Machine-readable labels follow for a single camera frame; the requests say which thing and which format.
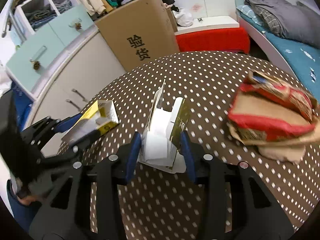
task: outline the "brown tablecloth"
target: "brown tablecloth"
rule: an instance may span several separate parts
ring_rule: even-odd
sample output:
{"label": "brown tablecloth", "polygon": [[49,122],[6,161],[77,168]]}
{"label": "brown tablecloth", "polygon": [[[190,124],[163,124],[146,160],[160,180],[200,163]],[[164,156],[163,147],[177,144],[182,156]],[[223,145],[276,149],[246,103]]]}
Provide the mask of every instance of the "brown tablecloth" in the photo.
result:
{"label": "brown tablecloth", "polygon": [[[164,79],[163,107],[171,111],[176,97],[188,100],[187,125],[192,141],[224,162],[247,161],[281,204],[294,229],[308,218],[319,200],[319,144],[308,144],[299,165],[262,157],[255,147],[233,139],[226,126],[227,110],[249,69],[280,77],[303,87],[295,78],[269,62],[247,55],[219,51],[184,52],[149,62],[119,77],[98,93],[97,99],[113,100],[120,124],[85,153],[84,162],[95,163],[129,143],[135,130],[142,133],[154,93]],[[95,193],[92,186],[91,223],[97,231]],[[186,174],[168,174],[137,163],[135,176],[119,186],[120,208],[128,239],[195,239],[202,209],[203,187],[193,185]],[[231,229],[228,198],[226,230]]]}

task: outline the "drawer handle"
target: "drawer handle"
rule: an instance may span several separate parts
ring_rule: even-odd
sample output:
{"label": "drawer handle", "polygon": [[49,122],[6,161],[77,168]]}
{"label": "drawer handle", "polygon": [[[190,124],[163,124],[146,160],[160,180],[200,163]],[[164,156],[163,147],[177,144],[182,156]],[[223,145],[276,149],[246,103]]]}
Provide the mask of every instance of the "drawer handle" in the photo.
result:
{"label": "drawer handle", "polygon": [[75,28],[78,31],[78,30],[80,30],[82,28],[81,23],[82,23],[82,20],[80,18],[78,18],[77,20],[72,21],[69,24],[69,27]]}
{"label": "drawer handle", "polygon": [[46,46],[42,46],[36,54],[30,59],[30,62],[32,63],[32,68],[37,71],[41,67],[40,61],[38,60],[41,55],[47,50]]}
{"label": "drawer handle", "polygon": [[77,106],[74,102],[72,102],[71,100],[67,99],[66,100],[67,103],[73,105],[79,112],[81,112],[81,108],[79,106]]}
{"label": "drawer handle", "polygon": [[73,89],[71,89],[71,91],[74,92],[74,93],[76,93],[78,96],[80,96],[80,97],[82,98],[82,101],[84,101],[84,102],[86,102],[86,103],[88,102],[88,100],[87,100],[83,95],[81,95],[78,90],[76,90],[76,89],[73,88]]}

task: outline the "opened small box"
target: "opened small box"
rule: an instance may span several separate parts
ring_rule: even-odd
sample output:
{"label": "opened small box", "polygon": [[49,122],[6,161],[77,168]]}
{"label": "opened small box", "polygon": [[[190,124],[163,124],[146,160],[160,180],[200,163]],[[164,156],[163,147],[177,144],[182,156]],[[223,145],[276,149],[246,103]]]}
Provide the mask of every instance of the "opened small box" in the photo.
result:
{"label": "opened small box", "polygon": [[119,124],[112,100],[97,100],[81,116],[76,124],[62,138],[74,145],[87,136],[100,137]]}
{"label": "opened small box", "polygon": [[184,98],[176,98],[172,111],[161,109],[164,84],[155,93],[147,126],[142,134],[138,161],[169,173],[186,170],[179,154],[180,134],[185,130],[190,110]]}

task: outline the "gray comforter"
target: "gray comforter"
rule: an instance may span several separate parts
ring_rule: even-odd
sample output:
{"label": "gray comforter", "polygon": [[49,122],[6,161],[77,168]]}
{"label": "gray comforter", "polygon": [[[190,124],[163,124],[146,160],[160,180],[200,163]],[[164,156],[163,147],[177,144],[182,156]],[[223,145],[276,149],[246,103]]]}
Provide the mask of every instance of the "gray comforter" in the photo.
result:
{"label": "gray comforter", "polygon": [[258,15],[265,9],[275,16],[280,26],[276,35],[320,49],[320,16],[307,6],[292,5],[286,0],[245,0],[245,3]]}

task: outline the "blue gripper pad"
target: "blue gripper pad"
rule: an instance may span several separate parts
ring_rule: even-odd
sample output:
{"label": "blue gripper pad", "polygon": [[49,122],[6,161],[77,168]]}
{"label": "blue gripper pad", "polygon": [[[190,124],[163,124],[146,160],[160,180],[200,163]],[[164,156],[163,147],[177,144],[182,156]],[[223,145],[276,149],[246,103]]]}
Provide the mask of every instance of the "blue gripper pad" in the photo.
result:
{"label": "blue gripper pad", "polygon": [[182,154],[184,157],[189,179],[193,183],[195,183],[196,182],[195,162],[192,156],[191,142],[190,142],[190,138],[187,131],[181,132],[180,143],[181,143],[180,154]]}
{"label": "blue gripper pad", "polygon": [[54,129],[54,131],[56,133],[60,132],[63,133],[65,131],[68,131],[72,126],[75,125],[76,122],[78,122],[78,120],[80,119],[80,117],[82,116],[81,113],[76,114],[72,117],[68,117],[64,120],[62,120]]}
{"label": "blue gripper pad", "polygon": [[127,161],[127,170],[126,170],[126,176],[125,176],[125,179],[127,182],[129,182],[133,177],[134,169],[136,167],[138,155],[140,152],[140,147],[141,147],[141,134],[138,132],[135,132],[130,142],[130,153]]}

